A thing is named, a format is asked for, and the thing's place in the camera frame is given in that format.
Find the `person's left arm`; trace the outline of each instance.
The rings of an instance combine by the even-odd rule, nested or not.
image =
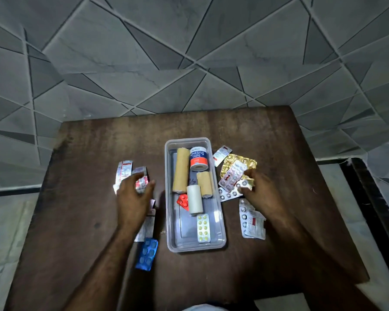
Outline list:
[[[121,182],[117,192],[117,229],[63,310],[116,309],[128,254],[153,196],[154,181],[150,181],[142,195],[135,190],[135,182],[143,176],[137,173]]]

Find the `person's left hand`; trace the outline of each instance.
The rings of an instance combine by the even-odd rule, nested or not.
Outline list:
[[[117,191],[119,230],[132,230],[136,233],[147,216],[156,182],[150,181],[145,187],[145,192],[139,194],[136,191],[136,181],[142,177],[143,172],[135,173],[125,178],[119,186]]]

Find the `gold foil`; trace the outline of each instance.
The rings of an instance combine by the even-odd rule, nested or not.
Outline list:
[[[233,163],[236,160],[240,160],[241,162],[243,162],[245,165],[248,166],[248,169],[256,169],[256,165],[258,164],[256,162],[256,160],[254,160],[254,159],[238,156],[235,154],[229,154],[228,157],[226,157],[223,160],[222,170],[221,170],[221,174],[220,174],[221,178],[225,175],[225,173],[229,170],[229,168],[233,165]],[[248,176],[242,175],[241,179],[251,179],[251,178]]]

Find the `hand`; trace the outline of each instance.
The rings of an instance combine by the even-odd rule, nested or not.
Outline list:
[[[145,192],[139,194],[136,191],[136,181],[142,177],[143,172],[135,173],[125,178],[119,186],[117,191],[119,230],[127,229],[136,233],[147,216],[156,182],[150,181],[145,187]]]
[[[270,178],[257,172],[256,169],[248,169],[244,175],[254,179],[255,187],[253,191],[240,188],[240,192],[265,217],[287,211],[277,187]]]

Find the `white gauze roll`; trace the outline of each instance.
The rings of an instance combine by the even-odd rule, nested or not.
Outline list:
[[[203,213],[202,194],[199,185],[195,184],[187,187],[187,200],[189,202],[189,213],[192,216]]]

